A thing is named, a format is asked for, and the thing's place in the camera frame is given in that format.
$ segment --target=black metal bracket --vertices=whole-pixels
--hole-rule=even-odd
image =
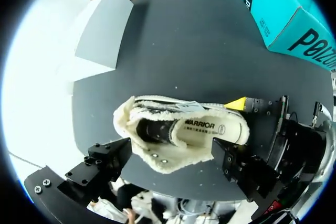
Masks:
[[[312,182],[326,150],[325,132],[292,120],[283,121],[278,137],[287,143],[277,152],[281,155],[277,155],[275,168],[254,155],[249,146],[213,139],[212,154],[224,176],[259,207],[252,220],[274,210],[291,209]],[[224,160],[216,145],[225,152]]]
[[[49,167],[29,175],[25,187],[38,209],[52,222],[63,224],[118,223],[88,209],[108,186],[116,181],[132,154],[129,138],[88,149],[84,162],[66,173],[63,180]]]

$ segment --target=black work surface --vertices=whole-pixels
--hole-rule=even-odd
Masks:
[[[315,101],[332,111],[330,73],[295,57],[267,51],[242,0],[135,0],[124,31],[117,69],[77,81],[73,126],[78,148],[119,138],[114,110],[132,95],[165,95],[226,103],[243,96],[277,100],[310,124]],[[249,144],[265,158],[276,119],[248,115]],[[122,177],[138,186],[181,198],[245,198],[213,161],[169,175],[133,155]]]

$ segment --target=teal box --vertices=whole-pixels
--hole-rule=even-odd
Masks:
[[[268,50],[336,68],[336,43],[313,0],[243,0]]]

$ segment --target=shoe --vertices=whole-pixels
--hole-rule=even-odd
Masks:
[[[121,137],[129,137],[133,153],[159,173],[213,159],[214,137],[245,144],[249,127],[239,112],[222,104],[187,102],[147,95],[131,97],[113,114]]]

